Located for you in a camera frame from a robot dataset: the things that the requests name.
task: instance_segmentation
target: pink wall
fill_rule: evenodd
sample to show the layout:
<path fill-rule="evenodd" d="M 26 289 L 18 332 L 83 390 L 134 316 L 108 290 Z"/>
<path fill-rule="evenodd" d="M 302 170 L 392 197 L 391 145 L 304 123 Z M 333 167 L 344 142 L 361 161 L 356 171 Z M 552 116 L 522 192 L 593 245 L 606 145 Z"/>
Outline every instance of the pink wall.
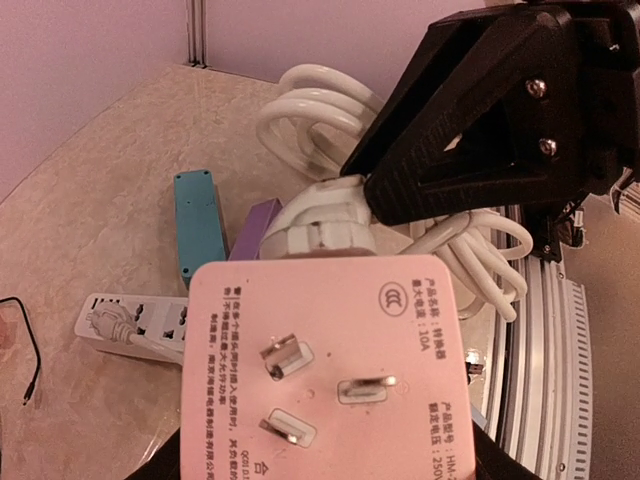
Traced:
<path fill-rule="evenodd" d="M 208 63 L 267 80 L 299 63 L 320 63 L 387 96 L 431 22 L 483 6 L 482 0 L 207 0 Z"/>
<path fill-rule="evenodd" d="M 187 56 L 185 0 L 0 2 L 0 201 L 88 120 Z"/>

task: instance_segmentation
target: white plastic part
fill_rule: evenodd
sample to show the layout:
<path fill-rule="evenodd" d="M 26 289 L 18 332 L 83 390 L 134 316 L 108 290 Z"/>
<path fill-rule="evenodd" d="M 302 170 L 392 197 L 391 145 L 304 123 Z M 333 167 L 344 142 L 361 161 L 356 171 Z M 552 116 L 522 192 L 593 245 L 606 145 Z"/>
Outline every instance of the white plastic part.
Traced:
<path fill-rule="evenodd" d="M 94 310 L 108 303 L 122 305 L 129 315 L 125 317 L 125 321 L 133 322 L 136 333 L 144 332 L 130 337 L 131 344 L 107 340 L 100 336 L 92 326 L 91 320 Z M 178 363 L 178 359 L 184 351 L 184 335 L 186 332 L 184 310 L 187 305 L 188 299 L 181 297 L 94 293 L 85 300 L 74 331 L 78 337 L 102 352 Z M 140 306 L 142 306 L 142 311 L 139 315 L 136 315 L 136 311 Z M 104 307 L 100 308 L 98 311 L 117 311 L 108 307 L 106 309 Z M 172 355 L 168 350 L 176 352 L 178 356 L 168 358 L 167 355 Z"/>
<path fill-rule="evenodd" d="M 363 183 L 359 176 L 343 177 L 300 193 L 274 219 L 260 258 L 375 255 Z"/>

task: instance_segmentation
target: black cable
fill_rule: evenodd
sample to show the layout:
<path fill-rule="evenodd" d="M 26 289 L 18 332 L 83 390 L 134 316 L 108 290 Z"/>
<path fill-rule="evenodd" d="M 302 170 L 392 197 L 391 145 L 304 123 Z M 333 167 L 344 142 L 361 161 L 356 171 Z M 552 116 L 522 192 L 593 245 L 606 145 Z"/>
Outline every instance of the black cable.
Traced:
<path fill-rule="evenodd" d="M 20 306 L 20 310 L 22 311 L 22 316 L 24 318 L 24 323 L 27 326 L 27 331 L 29 332 L 29 337 L 31 338 L 31 343 L 33 344 L 33 350 L 36 353 L 36 370 L 33 372 L 33 378 L 31 379 L 31 383 L 27 387 L 27 391 L 24 392 L 23 405 L 26 405 L 29 400 L 31 400 L 31 396 L 33 395 L 33 391 L 36 389 L 36 381 L 38 380 L 38 375 L 40 375 L 40 369 L 42 368 L 42 357 L 40 357 L 40 349 L 38 348 L 38 343 L 36 342 L 36 337 L 33 335 L 33 330 L 31 329 L 31 322 L 29 322 L 29 315 L 27 315 L 27 309 L 24 308 L 24 303 L 18 297 L 7 297 L 0 299 L 0 304 L 16 302 Z"/>
<path fill-rule="evenodd" d="M 562 214 L 560 214 L 560 216 L 556 219 L 554 223 L 558 225 L 560 223 L 566 222 L 569 218 L 571 218 L 571 215 L 573 215 L 578 211 L 578 209 L 582 206 L 582 204 L 586 199 L 587 199 L 587 195 L 581 195 L 580 198 L 570 201 L 567 204 L 567 205 L 570 205 L 570 207 L 567 209 L 566 212 L 563 212 Z"/>

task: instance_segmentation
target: marble countertop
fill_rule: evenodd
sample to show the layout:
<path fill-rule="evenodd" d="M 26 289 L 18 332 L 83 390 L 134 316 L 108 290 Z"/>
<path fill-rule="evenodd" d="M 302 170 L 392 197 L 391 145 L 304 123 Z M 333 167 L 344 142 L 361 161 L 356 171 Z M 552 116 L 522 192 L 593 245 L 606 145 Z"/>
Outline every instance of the marble countertop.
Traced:
<path fill-rule="evenodd" d="M 91 121 L 0 204 L 0 295 L 25 302 L 43 363 L 23 407 L 35 357 L 17 307 L 0 309 L 2 480 L 122 479 L 178 428 L 176 367 L 97 352 L 73 327 L 94 292 L 186 296 L 174 174 L 213 172 L 230 245 L 251 205 L 286 202 L 309 184 L 255 139 L 255 115 L 275 96 L 272 84 L 173 67 Z M 482 328 L 463 330 L 476 348 L 486 344 Z M 478 403 L 483 388 L 472 385 Z"/>

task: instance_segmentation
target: electrical outlet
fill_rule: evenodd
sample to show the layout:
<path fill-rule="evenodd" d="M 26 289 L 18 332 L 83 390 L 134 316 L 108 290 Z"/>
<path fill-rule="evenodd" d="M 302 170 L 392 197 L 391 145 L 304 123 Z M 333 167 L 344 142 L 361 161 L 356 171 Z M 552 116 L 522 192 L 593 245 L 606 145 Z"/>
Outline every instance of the electrical outlet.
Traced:
<path fill-rule="evenodd" d="M 187 333 L 186 305 L 172 305 L 162 326 L 162 340 L 183 343 Z"/>
<path fill-rule="evenodd" d="M 436 257 L 209 263 L 189 322 L 181 478 L 473 478 L 460 325 Z"/>
<path fill-rule="evenodd" d="M 136 322 L 139 335 L 173 350 L 184 351 L 187 298 L 94 293 L 85 300 L 76 321 L 75 334 L 96 350 L 166 362 L 163 356 L 143 347 L 125 345 L 99 336 L 91 326 L 91 312 L 102 302 L 115 302 L 126 308 Z"/>

